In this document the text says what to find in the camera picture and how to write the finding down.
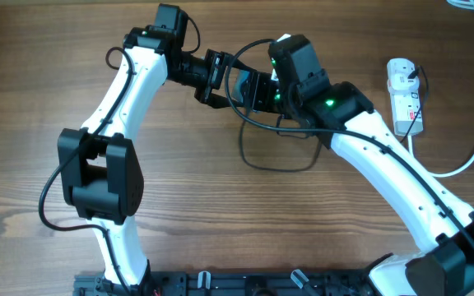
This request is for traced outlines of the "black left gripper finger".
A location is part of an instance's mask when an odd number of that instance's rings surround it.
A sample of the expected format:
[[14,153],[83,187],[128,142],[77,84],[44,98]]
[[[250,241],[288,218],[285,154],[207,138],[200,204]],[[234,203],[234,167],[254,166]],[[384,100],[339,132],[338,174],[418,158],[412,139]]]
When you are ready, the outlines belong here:
[[238,69],[240,71],[246,71],[246,72],[255,72],[256,69],[253,67],[250,67],[246,65],[245,63],[241,62],[237,57],[233,57],[230,61],[230,67]]
[[232,103],[235,107],[243,107],[243,103],[235,99],[228,99],[225,96],[210,94],[210,106],[214,109],[222,109],[230,107]]

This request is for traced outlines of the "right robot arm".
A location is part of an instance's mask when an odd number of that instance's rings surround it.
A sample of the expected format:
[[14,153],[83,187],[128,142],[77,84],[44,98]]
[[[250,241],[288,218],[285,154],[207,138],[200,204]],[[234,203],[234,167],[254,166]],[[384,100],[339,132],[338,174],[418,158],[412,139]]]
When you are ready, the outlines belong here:
[[464,295],[474,290],[474,209],[415,160],[372,102],[349,82],[332,84],[303,35],[267,42],[273,73],[254,108],[295,121],[358,170],[394,209],[417,250],[389,254],[366,272],[378,295]]

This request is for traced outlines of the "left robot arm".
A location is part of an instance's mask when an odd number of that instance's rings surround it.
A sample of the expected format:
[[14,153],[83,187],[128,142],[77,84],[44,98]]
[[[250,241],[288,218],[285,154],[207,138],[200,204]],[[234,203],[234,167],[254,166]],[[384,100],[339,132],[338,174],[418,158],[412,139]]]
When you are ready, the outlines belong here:
[[105,272],[97,292],[108,295],[152,295],[151,276],[134,216],[144,178],[134,143],[156,92],[166,81],[195,89],[195,98],[214,109],[230,101],[216,94],[227,70],[239,73],[232,103],[250,103],[270,76],[246,66],[233,55],[213,50],[196,58],[183,49],[192,19],[180,7],[160,4],[154,24],[134,27],[118,52],[122,62],[98,109],[77,129],[58,138],[59,166],[65,202],[85,220],[98,239]]

